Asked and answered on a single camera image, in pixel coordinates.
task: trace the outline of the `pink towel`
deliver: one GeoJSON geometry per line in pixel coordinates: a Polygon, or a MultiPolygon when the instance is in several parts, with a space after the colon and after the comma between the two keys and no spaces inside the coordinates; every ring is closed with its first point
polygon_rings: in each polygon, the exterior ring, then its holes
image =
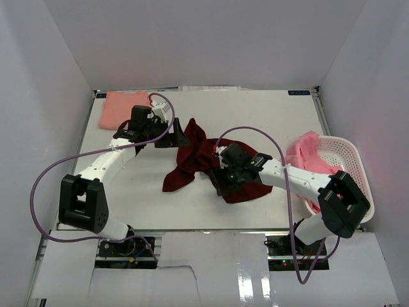
{"type": "MultiPolygon", "coordinates": [[[[305,133],[287,149],[286,163],[319,174],[334,175],[337,171],[341,171],[342,168],[339,166],[331,166],[320,158],[317,146],[318,134],[314,131],[305,133]]],[[[321,212],[318,204],[312,201],[308,201],[308,204],[315,213],[321,212]]]]}
{"type": "Polygon", "coordinates": [[[101,129],[117,130],[125,120],[130,119],[132,107],[136,105],[150,106],[148,93],[145,91],[136,93],[109,91],[98,126],[101,129]]]}

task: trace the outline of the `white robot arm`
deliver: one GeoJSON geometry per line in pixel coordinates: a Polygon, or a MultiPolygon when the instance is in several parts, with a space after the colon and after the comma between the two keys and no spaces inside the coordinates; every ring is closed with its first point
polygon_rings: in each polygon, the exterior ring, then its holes
{"type": "MultiPolygon", "coordinates": [[[[213,171],[219,195],[234,191],[247,182],[286,189],[284,166],[269,155],[251,157],[233,143],[216,149],[220,169],[213,171]]],[[[321,213],[296,224],[295,237],[310,245],[329,235],[350,238],[359,226],[370,204],[352,177],[343,171],[335,175],[312,173],[285,166],[289,188],[294,193],[320,204],[321,213]]]]}
{"type": "MultiPolygon", "coordinates": [[[[121,168],[134,158],[144,146],[119,149],[123,145],[154,139],[168,127],[166,102],[152,102],[152,108],[134,106],[131,119],[122,123],[108,148],[78,175],[66,175],[61,182],[59,221],[77,228],[89,230],[107,239],[121,240],[129,236],[132,228],[109,214],[105,187],[121,168]]],[[[173,133],[167,133],[155,142],[157,148],[189,145],[177,118],[173,133]]]]}

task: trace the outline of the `gray wall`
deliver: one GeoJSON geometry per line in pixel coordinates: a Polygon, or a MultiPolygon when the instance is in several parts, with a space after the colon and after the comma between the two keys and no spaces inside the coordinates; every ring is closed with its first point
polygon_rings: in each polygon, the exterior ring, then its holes
{"type": "Polygon", "coordinates": [[[94,90],[320,85],[366,0],[45,0],[94,90]]]}
{"type": "Polygon", "coordinates": [[[375,230],[402,306],[409,306],[409,1],[365,5],[322,90],[331,133],[355,143],[375,230]]]}
{"type": "MultiPolygon", "coordinates": [[[[40,242],[29,212],[36,176],[75,152],[91,91],[41,0],[0,1],[0,305],[21,307],[40,242]]],[[[64,165],[40,184],[48,229],[64,165]]]]}

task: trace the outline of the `cable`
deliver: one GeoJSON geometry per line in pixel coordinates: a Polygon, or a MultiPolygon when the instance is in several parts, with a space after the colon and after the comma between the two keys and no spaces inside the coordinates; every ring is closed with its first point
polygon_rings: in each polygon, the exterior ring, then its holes
{"type": "MultiPolygon", "coordinates": [[[[140,142],[140,143],[134,143],[134,144],[129,144],[129,145],[123,145],[123,146],[118,146],[116,147],[117,150],[121,150],[121,149],[125,149],[125,148],[130,148],[130,147],[136,147],[136,146],[142,146],[142,145],[146,145],[149,143],[154,143],[158,140],[160,140],[163,136],[165,136],[165,134],[170,130],[170,128],[173,126],[173,122],[174,122],[174,107],[172,105],[172,103],[170,102],[170,100],[168,98],[166,98],[165,96],[163,96],[162,94],[159,93],[151,93],[149,94],[148,98],[150,100],[150,102],[152,103],[152,96],[159,96],[162,97],[171,107],[172,109],[172,119],[167,127],[167,129],[165,131],[163,131],[163,133],[158,136],[157,138],[151,139],[149,141],[144,141],[144,142],[140,142]]],[[[46,232],[40,225],[40,223],[38,222],[35,210],[34,210],[34,196],[35,196],[35,192],[37,189],[38,184],[40,183],[40,180],[44,177],[44,175],[46,173],[48,173],[52,168],[56,167],[57,165],[64,163],[66,161],[72,160],[72,159],[77,159],[77,158],[81,158],[81,157],[86,157],[88,155],[96,155],[96,154],[102,154],[104,152],[110,152],[112,149],[111,148],[104,148],[104,149],[99,149],[99,150],[93,150],[90,152],[84,152],[84,153],[79,153],[77,155],[71,155],[69,157],[66,157],[64,159],[58,160],[57,162],[52,163],[50,166],[48,166],[45,170],[43,170],[39,176],[37,177],[37,179],[34,181],[33,187],[31,188],[31,192],[30,192],[30,213],[31,213],[31,217],[33,219],[33,222],[37,228],[37,230],[43,235],[43,237],[45,237],[48,240],[54,241],[54,242],[60,242],[60,243],[73,243],[73,242],[80,242],[80,241],[85,241],[85,240],[94,240],[94,239],[104,239],[102,237],[99,236],[92,236],[92,237],[84,237],[84,238],[78,238],[78,239],[59,239],[59,238],[55,238],[51,235],[48,234],[48,232],[46,232]]],[[[130,240],[130,239],[134,239],[134,238],[138,238],[141,239],[142,241],[144,241],[146,243],[147,246],[149,246],[149,250],[152,254],[152,257],[155,259],[156,262],[158,262],[158,259],[156,258],[155,254],[153,253],[153,250],[149,244],[149,242],[142,237],[141,235],[131,235],[129,237],[126,237],[124,239],[121,240],[110,240],[110,242],[113,243],[122,243],[123,241],[126,240],[130,240]]]]}
{"type": "Polygon", "coordinates": [[[271,137],[269,136],[266,132],[254,128],[254,127],[249,127],[249,126],[240,126],[240,127],[235,127],[235,128],[231,128],[227,131],[225,131],[220,137],[219,139],[216,141],[215,147],[217,147],[221,141],[221,139],[229,132],[234,131],[234,130],[239,130],[239,129],[249,129],[249,130],[253,130],[256,131],[258,133],[261,133],[262,135],[264,135],[266,138],[268,138],[277,148],[279,154],[280,154],[280,158],[281,158],[281,163],[282,166],[284,166],[284,179],[286,181],[286,190],[287,190],[287,205],[288,205],[288,223],[289,223],[289,237],[290,237],[290,243],[291,243],[291,253],[293,255],[293,263],[294,263],[294,268],[295,268],[295,274],[297,275],[298,281],[300,282],[300,284],[305,285],[309,279],[309,276],[311,275],[315,264],[318,261],[318,257],[320,256],[322,249],[324,248],[324,243],[325,243],[325,239],[323,239],[321,241],[321,244],[318,248],[317,251],[317,255],[314,257],[314,260],[307,272],[307,275],[305,276],[304,280],[301,278],[301,274],[300,274],[300,269],[298,268],[298,260],[297,260],[297,252],[295,251],[295,235],[294,235],[294,228],[293,228],[293,211],[291,208],[291,193],[289,190],[289,178],[288,178],[288,172],[287,169],[285,168],[286,162],[284,159],[284,154],[282,153],[282,150],[280,148],[280,146],[278,145],[278,143],[271,137]]]}
{"type": "Polygon", "coordinates": [[[310,249],[309,249],[308,257],[307,257],[307,259],[305,259],[305,262],[307,262],[308,260],[310,260],[312,255],[313,255],[313,249],[310,248],[310,249]]]}
{"type": "Polygon", "coordinates": [[[145,251],[145,249],[142,248],[142,250],[140,250],[140,251],[138,252],[138,254],[136,254],[136,255],[134,256],[134,260],[135,260],[137,257],[139,257],[144,251],[145,251]]]}
{"type": "Polygon", "coordinates": [[[136,242],[133,241],[133,243],[134,243],[134,246],[133,246],[133,248],[130,250],[129,253],[127,253],[127,254],[121,254],[121,253],[119,253],[119,254],[120,254],[121,256],[129,256],[129,255],[131,255],[131,254],[135,251],[135,248],[136,248],[136,242]]]}
{"type": "Polygon", "coordinates": [[[336,252],[338,245],[339,245],[339,241],[341,241],[341,237],[338,237],[337,242],[335,243],[335,246],[333,250],[331,251],[331,253],[329,253],[325,258],[319,259],[317,262],[327,261],[336,252]]]}
{"type": "Polygon", "coordinates": [[[276,242],[274,242],[273,240],[268,240],[268,239],[264,241],[264,245],[268,248],[276,248],[278,246],[276,242]]]}
{"type": "Polygon", "coordinates": [[[298,261],[298,264],[301,264],[303,261],[304,261],[304,258],[306,257],[307,255],[304,255],[299,261],[298,261]]]}

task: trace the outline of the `plastic laundry basket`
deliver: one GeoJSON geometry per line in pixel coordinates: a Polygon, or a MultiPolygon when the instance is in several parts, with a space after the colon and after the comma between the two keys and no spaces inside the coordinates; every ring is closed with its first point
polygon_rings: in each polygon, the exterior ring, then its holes
{"type": "MultiPolygon", "coordinates": [[[[318,155],[328,164],[340,166],[344,171],[349,173],[357,183],[371,205],[365,217],[362,219],[362,223],[368,222],[373,217],[375,207],[364,166],[362,165],[357,148],[354,144],[343,138],[320,136],[318,139],[318,155]]],[[[310,208],[307,201],[305,201],[305,206],[310,214],[316,214],[310,208]]]]}

